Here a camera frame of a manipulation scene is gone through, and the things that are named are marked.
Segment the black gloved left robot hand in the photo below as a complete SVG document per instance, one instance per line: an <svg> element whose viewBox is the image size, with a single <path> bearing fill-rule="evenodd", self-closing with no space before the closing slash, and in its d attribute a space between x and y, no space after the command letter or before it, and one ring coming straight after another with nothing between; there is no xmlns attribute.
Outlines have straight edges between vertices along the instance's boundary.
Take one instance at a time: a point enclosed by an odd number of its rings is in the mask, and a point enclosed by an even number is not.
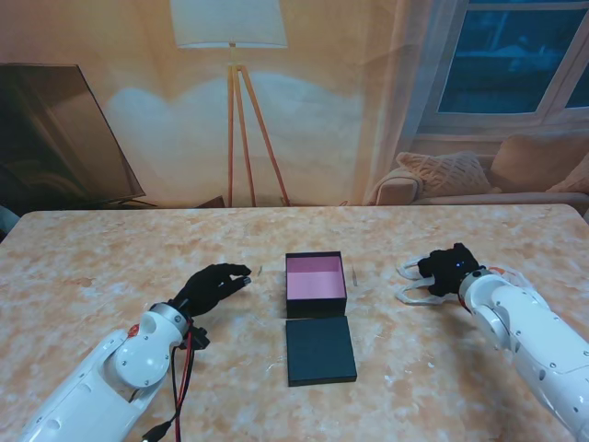
<svg viewBox="0 0 589 442"><path fill-rule="evenodd" d="M250 275L246 265L211 264L195 273L167 303L184 316L201 316L248 285Z"/></svg>

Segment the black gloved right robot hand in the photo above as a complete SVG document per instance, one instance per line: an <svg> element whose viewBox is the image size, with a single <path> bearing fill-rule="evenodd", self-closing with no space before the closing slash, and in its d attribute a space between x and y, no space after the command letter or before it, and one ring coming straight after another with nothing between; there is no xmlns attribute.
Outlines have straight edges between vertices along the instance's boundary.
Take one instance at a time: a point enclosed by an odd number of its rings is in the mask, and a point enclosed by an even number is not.
<svg viewBox="0 0 589 442"><path fill-rule="evenodd" d="M417 266L423 278L433 279L428 291L437 297L457 295L462 281L483 268L462 243L455 243L451 249L432 251Z"/></svg>

